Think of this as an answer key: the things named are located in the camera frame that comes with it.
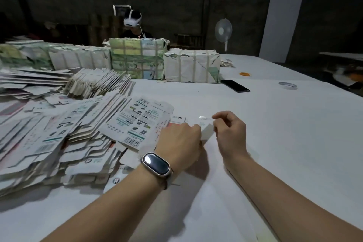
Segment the barcode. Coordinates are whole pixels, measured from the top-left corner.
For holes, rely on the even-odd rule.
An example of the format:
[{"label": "barcode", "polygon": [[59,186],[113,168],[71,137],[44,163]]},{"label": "barcode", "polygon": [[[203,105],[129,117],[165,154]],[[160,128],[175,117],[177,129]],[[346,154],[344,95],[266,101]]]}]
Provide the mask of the barcode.
[{"label": "barcode", "polygon": [[149,102],[143,98],[141,98],[140,101],[142,101],[143,103],[149,104]]},{"label": "barcode", "polygon": [[132,145],[133,147],[137,147],[140,142],[138,140],[127,137],[126,139],[124,139],[124,143],[127,143],[128,145]]},{"label": "barcode", "polygon": [[54,143],[50,144],[50,145],[41,145],[40,148],[37,149],[37,151],[35,153],[40,153],[40,152],[48,152],[50,151],[50,149],[54,146]]}]

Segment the left hand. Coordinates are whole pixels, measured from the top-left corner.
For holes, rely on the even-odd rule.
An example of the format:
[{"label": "left hand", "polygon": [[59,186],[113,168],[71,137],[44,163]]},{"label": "left hand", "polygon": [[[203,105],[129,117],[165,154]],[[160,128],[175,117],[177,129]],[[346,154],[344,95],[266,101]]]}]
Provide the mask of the left hand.
[{"label": "left hand", "polygon": [[170,164],[175,175],[190,167],[202,150],[199,125],[173,124],[161,130],[155,153]]}]

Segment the hand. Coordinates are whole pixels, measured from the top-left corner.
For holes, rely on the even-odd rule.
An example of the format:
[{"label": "hand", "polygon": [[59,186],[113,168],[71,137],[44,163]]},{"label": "hand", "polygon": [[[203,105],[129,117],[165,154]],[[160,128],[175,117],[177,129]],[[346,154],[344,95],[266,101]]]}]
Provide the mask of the hand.
[{"label": "hand", "polygon": [[190,167],[202,150],[199,125],[173,124],[161,130],[155,153],[171,166],[175,175]]},{"label": "hand", "polygon": [[246,124],[231,111],[221,111],[212,116],[219,151],[224,163],[239,157],[248,157],[246,149]]}]

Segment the person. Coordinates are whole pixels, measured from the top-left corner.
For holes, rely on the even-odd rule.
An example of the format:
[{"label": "person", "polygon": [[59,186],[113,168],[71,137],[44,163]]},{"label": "person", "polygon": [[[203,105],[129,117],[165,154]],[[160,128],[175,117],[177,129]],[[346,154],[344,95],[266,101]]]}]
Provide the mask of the person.
[{"label": "person", "polygon": [[[226,169],[247,192],[282,242],[363,241],[363,231],[320,208],[254,162],[246,150],[246,125],[230,111],[212,116]],[[200,126],[161,131],[155,153],[173,176],[190,167],[202,150]],[[164,182],[141,164],[125,179],[58,227],[43,242],[128,241]]]},{"label": "person", "polygon": [[153,38],[151,33],[143,31],[141,28],[142,15],[137,10],[127,10],[123,24],[127,29],[120,38]]}]

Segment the left arm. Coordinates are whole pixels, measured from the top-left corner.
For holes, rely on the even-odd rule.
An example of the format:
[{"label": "left arm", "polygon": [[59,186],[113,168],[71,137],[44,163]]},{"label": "left arm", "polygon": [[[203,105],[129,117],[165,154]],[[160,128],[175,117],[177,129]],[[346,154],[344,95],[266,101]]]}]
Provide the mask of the left arm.
[{"label": "left arm", "polygon": [[[155,152],[176,177],[200,153],[199,125],[172,125],[161,131]],[[42,242],[128,241],[164,182],[139,165],[119,184],[58,227]]]}]

